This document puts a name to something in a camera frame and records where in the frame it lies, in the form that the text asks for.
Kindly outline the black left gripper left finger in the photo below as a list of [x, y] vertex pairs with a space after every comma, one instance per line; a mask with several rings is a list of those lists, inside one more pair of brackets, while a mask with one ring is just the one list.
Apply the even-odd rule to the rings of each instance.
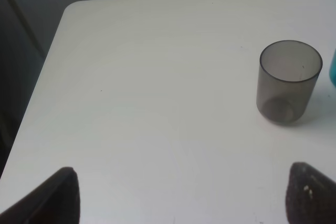
[[63, 167], [32, 192], [1, 213], [1, 223], [79, 223], [77, 173]]

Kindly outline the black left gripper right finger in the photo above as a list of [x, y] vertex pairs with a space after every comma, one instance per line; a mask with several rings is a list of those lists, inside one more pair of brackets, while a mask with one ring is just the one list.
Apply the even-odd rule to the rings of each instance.
[[285, 207], [289, 223], [335, 223], [335, 181], [308, 163], [293, 163]]

